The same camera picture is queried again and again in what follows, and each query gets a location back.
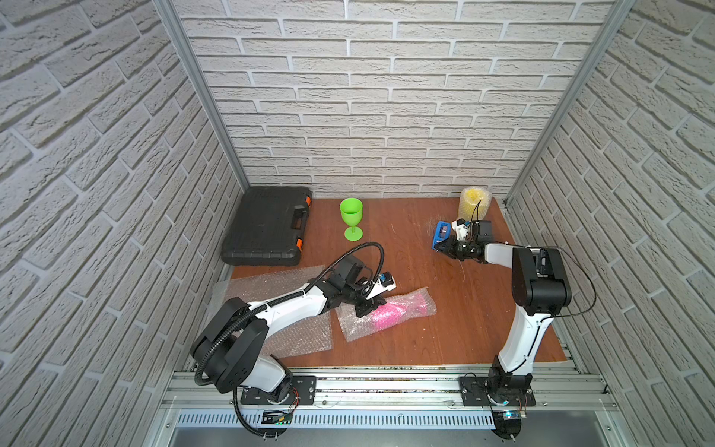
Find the pink plastic wine glass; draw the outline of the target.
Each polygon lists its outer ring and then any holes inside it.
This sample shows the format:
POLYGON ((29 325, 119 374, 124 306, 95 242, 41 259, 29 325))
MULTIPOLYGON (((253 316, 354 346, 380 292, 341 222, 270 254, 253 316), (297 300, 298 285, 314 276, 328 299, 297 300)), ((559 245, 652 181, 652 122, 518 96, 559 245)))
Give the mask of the pink plastic wine glass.
POLYGON ((429 309, 425 305, 387 303, 372 312, 372 327, 381 332, 411 318, 426 317, 429 309))

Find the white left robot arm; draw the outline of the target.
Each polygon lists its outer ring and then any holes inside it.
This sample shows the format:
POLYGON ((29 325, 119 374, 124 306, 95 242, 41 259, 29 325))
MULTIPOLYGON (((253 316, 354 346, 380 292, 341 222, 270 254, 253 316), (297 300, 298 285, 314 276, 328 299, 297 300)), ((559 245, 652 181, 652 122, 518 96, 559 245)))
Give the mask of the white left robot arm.
POLYGON ((358 317, 385 304, 383 294, 396 289, 390 273, 349 283, 336 273, 314 279, 296 291, 266 301, 226 301, 197 337, 190 354, 197 362, 194 380, 222 393, 240 387, 259 389, 273 402, 292 390, 292 372, 273 356, 261 354, 276 333, 307 318, 323 315, 342 304, 353 305, 358 317))

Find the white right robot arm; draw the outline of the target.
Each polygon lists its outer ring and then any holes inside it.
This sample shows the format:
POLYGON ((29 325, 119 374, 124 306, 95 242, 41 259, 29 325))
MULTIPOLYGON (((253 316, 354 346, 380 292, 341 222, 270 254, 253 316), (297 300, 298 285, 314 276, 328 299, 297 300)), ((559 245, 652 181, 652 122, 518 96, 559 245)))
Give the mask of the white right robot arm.
POLYGON ((459 261, 471 259, 511 270, 516 313, 485 387, 493 391, 530 387, 534 359, 547 328, 572 300, 560 249, 479 244, 454 237, 435 242, 433 249, 459 261))

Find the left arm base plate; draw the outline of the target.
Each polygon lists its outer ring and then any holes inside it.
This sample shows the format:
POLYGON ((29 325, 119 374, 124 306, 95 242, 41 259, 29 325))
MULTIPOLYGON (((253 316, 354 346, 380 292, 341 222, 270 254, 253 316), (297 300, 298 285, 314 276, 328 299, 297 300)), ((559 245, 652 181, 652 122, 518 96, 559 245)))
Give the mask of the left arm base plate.
POLYGON ((318 378, 314 375, 293 375, 285 378, 275 390, 244 387, 241 405, 312 405, 315 401, 318 378))

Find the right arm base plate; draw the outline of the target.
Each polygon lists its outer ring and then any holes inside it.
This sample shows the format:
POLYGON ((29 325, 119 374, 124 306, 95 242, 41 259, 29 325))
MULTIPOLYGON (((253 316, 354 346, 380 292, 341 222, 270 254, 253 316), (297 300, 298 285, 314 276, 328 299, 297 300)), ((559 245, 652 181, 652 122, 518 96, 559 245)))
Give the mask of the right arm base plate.
POLYGON ((463 406, 516 406, 536 405, 531 374, 508 376, 475 376, 466 374, 458 379, 463 406))

